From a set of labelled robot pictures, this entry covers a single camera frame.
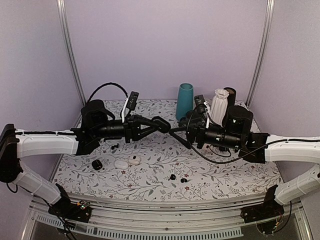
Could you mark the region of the black earbuds charging case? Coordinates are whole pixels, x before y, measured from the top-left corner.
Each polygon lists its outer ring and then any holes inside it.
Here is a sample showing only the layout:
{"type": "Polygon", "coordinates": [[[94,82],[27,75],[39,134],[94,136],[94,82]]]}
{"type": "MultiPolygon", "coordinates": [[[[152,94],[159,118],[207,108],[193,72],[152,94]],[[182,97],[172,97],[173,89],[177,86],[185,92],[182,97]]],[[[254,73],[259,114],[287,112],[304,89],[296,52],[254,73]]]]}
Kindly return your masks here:
{"type": "Polygon", "coordinates": [[[153,117],[151,121],[156,124],[158,131],[161,133],[168,133],[171,129],[170,123],[160,116],[153,117]]]}

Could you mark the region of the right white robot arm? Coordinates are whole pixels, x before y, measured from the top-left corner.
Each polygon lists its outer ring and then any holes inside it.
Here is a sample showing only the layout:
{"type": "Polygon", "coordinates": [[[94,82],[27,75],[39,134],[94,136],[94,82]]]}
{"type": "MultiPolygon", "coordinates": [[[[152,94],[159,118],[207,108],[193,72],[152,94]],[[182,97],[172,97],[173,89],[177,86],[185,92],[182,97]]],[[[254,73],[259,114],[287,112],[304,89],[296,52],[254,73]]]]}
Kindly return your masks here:
{"type": "Polygon", "coordinates": [[[269,133],[251,132],[253,113],[233,105],[227,109],[223,126],[216,123],[187,122],[185,127],[173,128],[170,135],[186,148],[196,153],[205,145],[233,149],[236,160],[249,163],[307,162],[314,166],[293,180],[270,187],[259,206],[262,218],[269,218],[291,200],[306,195],[320,187],[320,138],[285,137],[269,133]]]}

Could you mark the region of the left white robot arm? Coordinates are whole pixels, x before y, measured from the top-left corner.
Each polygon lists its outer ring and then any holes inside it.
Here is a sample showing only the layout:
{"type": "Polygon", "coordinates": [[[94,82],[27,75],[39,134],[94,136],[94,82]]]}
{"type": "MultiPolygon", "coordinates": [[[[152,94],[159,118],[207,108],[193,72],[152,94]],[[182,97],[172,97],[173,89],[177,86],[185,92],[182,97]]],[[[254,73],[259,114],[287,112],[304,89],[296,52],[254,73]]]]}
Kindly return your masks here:
{"type": "Polygon", "coordinates": [[[125,139],[126,143],[139,141],[159,131],[169,132],[170,124],[159,116],[152,119],[129,115],[122,119],[105,108],[102,100],[96,99],[81,109],[81,126],[62,131],[26,131],[7,124],[0,135],[0,181],[20,186],[32,195],[37,195],[63,216],[74,213],[74,205],[64,190],[45,180],[20,160],[37,155],[91,154],[100,146],[100,140],[125,139]]]}

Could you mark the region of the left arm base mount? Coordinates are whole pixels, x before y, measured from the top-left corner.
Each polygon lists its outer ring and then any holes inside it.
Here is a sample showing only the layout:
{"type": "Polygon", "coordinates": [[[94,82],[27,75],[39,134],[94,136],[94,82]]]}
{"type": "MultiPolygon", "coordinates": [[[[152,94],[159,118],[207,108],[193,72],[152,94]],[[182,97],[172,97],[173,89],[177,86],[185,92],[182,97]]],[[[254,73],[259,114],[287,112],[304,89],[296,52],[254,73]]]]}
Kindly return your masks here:
{"type": "Polygon", "coordinates": [[[68,220],[88,223],[92,213],[91,203],[85,200],[72,203],[63,187],[57,183],[55,185],[59,189],[60,199],[50,205],[48,213],[68,220]]]}

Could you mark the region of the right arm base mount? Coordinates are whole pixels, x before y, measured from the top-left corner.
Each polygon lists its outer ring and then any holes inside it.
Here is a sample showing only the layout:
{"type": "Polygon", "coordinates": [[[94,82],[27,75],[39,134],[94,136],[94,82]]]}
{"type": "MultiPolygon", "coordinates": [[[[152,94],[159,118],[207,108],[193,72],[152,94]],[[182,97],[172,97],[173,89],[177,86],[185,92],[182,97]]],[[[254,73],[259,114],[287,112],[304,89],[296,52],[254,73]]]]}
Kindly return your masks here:
{"type": "Polygon", "coordinates": [[[241,209],[240,217],[245,223],[261,221],[285,213],[283,205],[280,205],[275,201],[277,187],[278,185],[276,184],[267,190],[262,203],[243,207],[241,209]]]}

